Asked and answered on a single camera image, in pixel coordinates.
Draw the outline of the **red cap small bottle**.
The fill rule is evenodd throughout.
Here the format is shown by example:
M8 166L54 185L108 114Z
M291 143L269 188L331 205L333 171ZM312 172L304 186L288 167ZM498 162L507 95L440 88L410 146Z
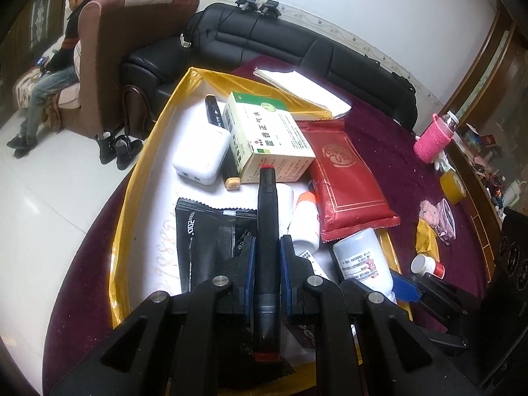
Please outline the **red cap small bottle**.
M445 266L436 261L433 257L424 254L418 254L411 262L411 272L415 275L424 276L431 274L439 279L445 276Z

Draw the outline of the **yellow foil packet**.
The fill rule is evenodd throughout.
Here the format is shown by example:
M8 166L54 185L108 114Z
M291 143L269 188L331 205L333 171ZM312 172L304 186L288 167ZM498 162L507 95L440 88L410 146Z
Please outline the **yellow foil packet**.
M417 254L424 254L432 257L436 262L440 262L440 249L436 232L421 218L418 220L416 229L415 251Z

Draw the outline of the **white round pill bottle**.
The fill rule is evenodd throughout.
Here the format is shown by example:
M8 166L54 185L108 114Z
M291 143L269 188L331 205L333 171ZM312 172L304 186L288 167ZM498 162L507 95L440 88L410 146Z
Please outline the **white round pill bottle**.
M345 280L355 279L396 303L393 278L376 233L371 228L337 241L332 252Z

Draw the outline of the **clear zip pouch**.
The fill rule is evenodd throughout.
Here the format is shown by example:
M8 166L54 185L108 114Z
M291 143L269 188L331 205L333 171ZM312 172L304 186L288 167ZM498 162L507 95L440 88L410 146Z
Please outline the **clear zip pouch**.
M449 202L442 198L435 206L434 229L440 240L449 245L456 238L455 217Z

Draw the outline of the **black teal cap marker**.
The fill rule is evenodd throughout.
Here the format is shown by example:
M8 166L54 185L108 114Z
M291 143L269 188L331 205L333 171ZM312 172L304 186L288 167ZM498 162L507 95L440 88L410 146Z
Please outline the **black teal cap marker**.
M280 359L280 284L276 174L272 166L265 165L259 170L253 295L254 358L258 362Z

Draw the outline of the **printed ruler card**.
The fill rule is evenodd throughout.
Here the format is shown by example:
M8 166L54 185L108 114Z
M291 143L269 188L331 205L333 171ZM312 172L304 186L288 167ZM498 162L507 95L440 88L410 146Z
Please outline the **printed ruler card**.
M301 258L304 258L306 260L308 260L311 265L312 265L312 270L313 270L313 273L315 275L318 275L322 278L325 278L325 279L329 279L328 275L326 274L326 272L323 270L323 268L321 267L321 265L319 264L319 262L316 260L316 258L313 256L313 254L305 249L304 251L300 252L300 253L297 253L296 254L297 256L301 257Z

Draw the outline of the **red foil snack pack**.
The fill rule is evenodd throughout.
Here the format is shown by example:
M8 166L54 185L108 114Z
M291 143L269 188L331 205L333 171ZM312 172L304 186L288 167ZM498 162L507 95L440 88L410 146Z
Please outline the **red foil snack pack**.
M346 134L344 121L299 121L297 125L315 154L309 171L322 241L400 225L400 217Z

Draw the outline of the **black foil snack bag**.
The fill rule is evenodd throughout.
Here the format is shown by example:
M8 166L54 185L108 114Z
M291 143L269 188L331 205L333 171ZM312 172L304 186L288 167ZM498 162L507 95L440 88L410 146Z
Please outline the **black foil snack bag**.
M242 253L244 238L257 232L257 212L212 208L188 198L176 202L176 250L181 290L189 292L217 275Z

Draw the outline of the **orange cap glue bottle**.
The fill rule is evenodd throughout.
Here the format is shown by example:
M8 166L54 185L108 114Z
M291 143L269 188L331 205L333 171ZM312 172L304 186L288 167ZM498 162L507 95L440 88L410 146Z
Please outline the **orange cap glue bottle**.
M299 195L288 226L294 252L297 256L308 251L310 254L319 248L320 223L315 195L306 191Z

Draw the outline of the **long black marker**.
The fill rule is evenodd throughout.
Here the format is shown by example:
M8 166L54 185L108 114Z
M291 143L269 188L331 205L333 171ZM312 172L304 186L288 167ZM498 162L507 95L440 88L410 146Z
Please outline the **long black marker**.
M230 146L231 133L225 127L216 97L214 95L206 95L204 103L208 121L215 131L215 140L221 157L219 173L222 176L224 186L228 191L238 190L241 186L241 178Z

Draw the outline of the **white square plastic bottle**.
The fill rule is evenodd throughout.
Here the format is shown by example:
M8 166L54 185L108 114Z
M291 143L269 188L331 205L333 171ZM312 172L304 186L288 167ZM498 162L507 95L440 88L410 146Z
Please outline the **white square plastic bottle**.
M208 122L198 122L180 136L173 166L179 176L210 186L219 175L220 159L214 127Z

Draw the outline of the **green white medicine box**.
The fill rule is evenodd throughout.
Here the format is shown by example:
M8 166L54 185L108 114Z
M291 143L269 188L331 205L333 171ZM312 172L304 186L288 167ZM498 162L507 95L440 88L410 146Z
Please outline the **green white medicine box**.
M232 92L222 117L241 183L257 183L260 168L275 169L276 181L297 182L315 159L285 104L277 99Z

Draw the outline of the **pink plush toy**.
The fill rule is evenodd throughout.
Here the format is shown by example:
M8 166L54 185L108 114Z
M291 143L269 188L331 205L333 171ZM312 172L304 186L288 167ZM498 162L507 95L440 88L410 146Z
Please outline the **pink plush toy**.
M419 218L431 228L437 228L440 224L440 212L438 208L428 200L420 203Z

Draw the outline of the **white glove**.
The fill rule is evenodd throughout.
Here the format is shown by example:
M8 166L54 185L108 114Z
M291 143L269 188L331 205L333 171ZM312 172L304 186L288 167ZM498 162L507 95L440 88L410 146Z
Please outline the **white glove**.
M442 174L454 170L454 167L450 164L448 156L444 150L439 152L439 154L433 159L432 164L434 169Z

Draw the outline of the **white paper stack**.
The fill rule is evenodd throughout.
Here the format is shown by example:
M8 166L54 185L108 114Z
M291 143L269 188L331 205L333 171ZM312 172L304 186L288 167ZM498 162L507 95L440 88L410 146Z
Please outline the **white paper stack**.
M333 118L342 117L352 109L351 104L297 71L281 73L256 68L253 74L282 91L328 110Z

